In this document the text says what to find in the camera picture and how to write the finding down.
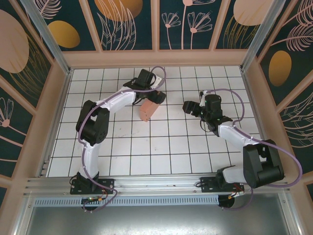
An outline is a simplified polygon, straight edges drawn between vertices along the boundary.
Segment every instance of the gray metal floor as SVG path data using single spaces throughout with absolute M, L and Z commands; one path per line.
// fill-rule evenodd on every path
M 216 205 L 108 207 L 95 214 L 83 213 L 81 208 L 34 208 L 27 234 L 285 235 L 289 232 L 278 196 L 259 194 L 248 208 L 237 212 L 222 211 Z

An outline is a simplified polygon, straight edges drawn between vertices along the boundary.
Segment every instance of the flower illustration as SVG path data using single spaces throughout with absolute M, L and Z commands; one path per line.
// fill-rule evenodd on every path
M 204 5 L 215 2 L 215 0 L 182 0 L 185 6 Z
M 7 104 L 3 97 L 0 98 L 0 126 L 8 127 L 10 126 L 10 118 L 13 112 L 14 102 L 8 99 Z
M 163 22 L 164 22 L 165 27 L 166 27 L 168 45 L 169 45 L 170 50 L 171 50 L 172 47 L 171 47 L 171 42 L 170 42 L 170 36 L 169 36 L 169 33 L 168 33 L 168 29 L 171 28 L 171 27 L 176 27 L 176 26 L 181 25 L 181 21 L 179 21 L 179 17 L 177 15 L 177 13 L 169 13 L 168 15 L 167 15 L 167 13 L 163 13 L 162 14 L 162 19 L 163 19 Z
M 198 32 L 206 32 L 212 29 L 212 24 L 209 24 L 211 22 L 210 13 L 199 13 L 195 17 L 195 13 L 189 13 L 188 14 L 188 23 L 190 27 L 191 32 L 191 44 L 190 48 L 192 49 L 192 39 L 194 33 Z
M 192 5 L 205 5 L 214 3 L 215 0 L 182 0 L 182 3 L 185 5 L 184 13 L 182 16 L 182 27 L 181 27 L 181 49 L 184 49 L 184 26 L 185 26 L 185 15 L 186 15 L 186 8 Z

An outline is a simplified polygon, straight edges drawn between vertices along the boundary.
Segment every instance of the robotic arm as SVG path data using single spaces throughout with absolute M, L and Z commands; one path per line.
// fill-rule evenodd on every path
M 232 143 L 243 153 L 243 165 L 218 170 L 216 180 L 219 187 L 239 182 L 258 188 L 282 180 L 284 171 L 277 149 L 255 142 L 235 130 L 233 120 L 223 116 L 221 100 L 219 95 L 203 91 L 200 103 L 186 101 L 183 105 L 185 113 L 200 117 L 211 132 Z M 275 144 L 272 140 L 265 142 Z
M 158 91 L 151 92 L 122 92 L 124 90 L 151 90 L 158 86 L 161 82 L 161 78 L 156 76 L 155 74 L 147 71 L 141 70 L 138 78 L 134 78 L 131 81 L 125 83 L 123 87 L 113 94 L 111 99 L 108 98 L 104 100 L 100 100 L 97 102 L 93 102 L 88 100 L 84 103 L 81 113 L 79 115 L 76 131 L 78 132 L 81 128 L 81 125 L 86 118 L 87 114 L 91 109 L 95 106 L 103 103 L 105 100 L 109 100 L 109 102 L 105 102 L 99 108 L 97 108 L 89 117 L 82 130 L 81 139 L 87 145 L 85 150 L 85 165 L 86 170 L 91 176 L 91 178 L 95 181 L 98 180 L 99 170 L 98 170 L 98 156 L 101 142 L 106 138 L 108 134 L 109 128 L 109 118 L 110 114 L 114 114 L 118 110 L 122 109 L 126 105 L 134 104 L 140 99 L 149 99 L 153 103 L 161 104 L 165 98 L 166 94 Z M 80 182 L 81 187 L 91 189 L 93 192 L 96 188 L 96 185 L 93 184 L 85 174 L 83 167 L 81 166 L 77 176 L 78 182 Z

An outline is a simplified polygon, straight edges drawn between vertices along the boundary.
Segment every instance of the white grid floor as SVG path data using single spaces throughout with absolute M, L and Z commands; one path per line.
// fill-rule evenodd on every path
M 73 176 L 80 167 L 82 151 L 75 125 L 84 102 L 108 97 L 138 76 L 141 69 L 74 71 L 49 162 L 48 177 Z M 163 76 L 161 70 L 154 72 Z M 160 90 L 166 92 L 167 98 L 149 122 L 139 118 L 142 102 L 124 107 L 110 116 L 109 133 L 99 154 L 100 176 L 207 173 L 242 163 L 238 149 L 224 139 L 204 132 L 199 118 L 183 112 L 184 101 L 199 102 L 199 91 L 203 90 L 235 90 L 245 103 L 246 114 L 240 123 L 241 128 L 259 138 L 239 67 L 166 67 L 166 72 L 166 84 Z M 242 114 L 238 98 L 230 92 L 217 94 L 222 97 L 224 115 L 238 119 Z

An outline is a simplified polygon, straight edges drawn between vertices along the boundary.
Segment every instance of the orange block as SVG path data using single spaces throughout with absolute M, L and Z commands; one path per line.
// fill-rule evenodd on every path
M 145 100 L 139 109 L 140 119 L 143 121 L 148 121 L 154 112 L 157 110 L 159 104 L 155 104 L 150 100 Z

